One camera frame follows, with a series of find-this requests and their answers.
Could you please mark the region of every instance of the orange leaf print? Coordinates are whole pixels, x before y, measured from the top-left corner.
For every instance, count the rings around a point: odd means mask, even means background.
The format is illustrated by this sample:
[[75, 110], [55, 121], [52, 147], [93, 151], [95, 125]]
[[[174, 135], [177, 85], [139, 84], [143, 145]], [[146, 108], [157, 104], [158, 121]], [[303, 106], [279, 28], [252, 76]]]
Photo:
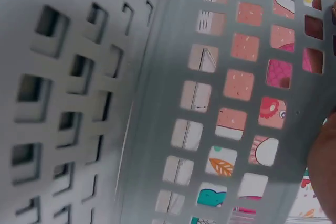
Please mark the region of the orange leaf print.
[[233, 171], [233, 165], [225, 160], [218, 158], [209, 158], [209, 161], [215, 171], [222, 176], [230, 177]]
[[304, 217], [313, 217], [314, 216], [314, 212], [315, 212], [315, 209], [310, 209], [308, 212], [306, 212], [306, 214], [304, 215]]

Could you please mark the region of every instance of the pink pattern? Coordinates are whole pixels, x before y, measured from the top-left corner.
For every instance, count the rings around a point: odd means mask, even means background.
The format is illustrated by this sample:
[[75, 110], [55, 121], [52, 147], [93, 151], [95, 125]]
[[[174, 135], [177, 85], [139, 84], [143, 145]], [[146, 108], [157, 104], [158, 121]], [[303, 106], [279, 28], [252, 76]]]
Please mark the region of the pink pattern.
[[[280, 47], [280, 49], [293, 52], [294, 43], [286, 44]], [[312, 72], [311, 64], [307, 52], [303, 54], [303, 68], [306, 71]], [[292, 65], [290, 63], [270, 60], [267, 71], [266, 83], [271, 86], [280, 87], [280, 82], [283, 78], [291, 78], [292, 75]]]

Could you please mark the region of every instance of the gray plastic basket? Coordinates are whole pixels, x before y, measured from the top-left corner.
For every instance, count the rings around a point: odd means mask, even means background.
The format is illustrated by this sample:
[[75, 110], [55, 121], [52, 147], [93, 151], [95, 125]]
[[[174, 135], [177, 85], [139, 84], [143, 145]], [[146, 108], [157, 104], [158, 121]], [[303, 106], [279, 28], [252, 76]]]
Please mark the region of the gray plastic basket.
[[[288, 216], [334, 107], [333, 0], [285, 1], [292, 17], [275, 0], [0, 0], [0, 222], [305, 221]], [[241, 3], [261, 20], [244, 22]], [[306, 15], [323, 21], [323, 39], [305, 34]], [[293, 32], [291, 49], [270, 43], [278, 27]], [[254, 39], [247, 54], [232, 53], [237, 34]], [[323, 52], [320, 74], [305, 68], [307, 47]], [[288, 89], [267, 82], [280, 61]], [[253, 76], [250, 95], [226, 93], [235, 73]], [[281, 127], [260, 119], [269, 98], [284, 107]], [[238, 136], [221, 135], [225, 108], [245, 118]], [[277, 141], [274, 160], [250, 160], [256, 136]], [[225, 172], [209, 161], [223, 149], [234, 155]], [[239, 194], [251, 174], [266, 178], [262, 198]], [[225, 187], [218, 204], [200, 200], [205, 183]]]

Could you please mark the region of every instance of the red flower print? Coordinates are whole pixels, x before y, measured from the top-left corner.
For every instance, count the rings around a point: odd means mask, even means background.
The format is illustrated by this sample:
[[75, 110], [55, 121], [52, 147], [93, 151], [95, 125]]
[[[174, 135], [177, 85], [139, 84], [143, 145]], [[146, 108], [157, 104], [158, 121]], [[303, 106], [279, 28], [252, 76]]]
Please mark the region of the red flower print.
[[264, 97], [261, 102], [260, 116], [262, 118], [270, 118], [278, 111], [279, 101], [274, 98]]

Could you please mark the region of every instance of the plastic grid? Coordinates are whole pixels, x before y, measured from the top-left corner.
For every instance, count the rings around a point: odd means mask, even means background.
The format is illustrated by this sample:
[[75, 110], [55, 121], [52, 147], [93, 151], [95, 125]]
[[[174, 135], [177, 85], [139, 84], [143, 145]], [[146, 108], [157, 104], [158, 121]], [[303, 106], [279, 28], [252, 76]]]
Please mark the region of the plastic grid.
[[[253, 223], [284, 223], [294, 202], [299, 183], [306, 167], [309, 146], [316, 138], [322, 122], [334, 107], [336, 90], [329, 81], [334, 78], [333, 52], [334, 26], [330, 6], [333, 0], [322, 0], [322, 11], [305, 6], [303, 0], [295, 2], [295, 18], [286, 19], [273, 14], [273, 0], [227, 0], [226, 4], [203, 0], [170, 0], [157, 44], [149, 55], [154, 58], [147, 70], [149, 77], [140, 81], [144, 99], [134, 104], [128, 137], [128, 183], [123, 208], [122, 223], [191, 223], [193, 216], [215, 220], [216, 223], [232, 223], [233, 209], [255, 209]], [[261, 26], [249, 26], [236, 22], [239, 2], [261, 6], [264, 10]], [[199, 12], [226, 15], [222, 35], [211, 36], [195, 32]], [[304, 16], [323, 20], [324, 40], [305, 34]], [[279, 25], [295, 32], [294, 54], [270, 45], [271, 26]], [[256, 63], [231, 57], [230, 49], [234, 33], [255, 36], [260, 39], [259, 58]], [[214, 73], [188, 68], [192, 44], [207, 45], [219, 49]], [[305, 47], [324, 52], [323, 74], [312, 74], [302, 68]], [[270, 59], [291, 63], [293, 74], [289, 89], [266, 85], [266, 73]], [[255, 77], [251, 99], [239, 101], [222, 95], [225, 77], [229, 69], [252, 73]], [[185, 110], [180, 107], [185, 81], [211, 86], [211, 96], [206, 112]], [[286, 102], [286, 119], [282, 129], [258, 124], [262, 98], [268, 96]], [[243, 137], [232, 141], [215, 135], [220, 108], [244, 111], [247, 115]], [[201, 123], [203, 131], [197, 151], [189, 151], [171, 145], [176, 119]], [[253, 136], [264, 135], [279, 140], [275, 161], [271, 167], [248, 163]], [[231, 177], [218, 177], [205, 173], [209, 149], [225, 147], [238, 152]], [[193, 162], [191, 179], [187, 185], [163, 181], [163, 171], [168, 156]], [[238, 199], [237, 193], [245, 173], [268, 177], [262, 200]], [[202, 182], [227, 187], [221, 208], [196, 205]], [[159, 193], [165, 191], [184, 196], [181, 212], [171, 214], [155, 211]]]
[[158, 0], [0, 0], [1, 223], [118, 223]]

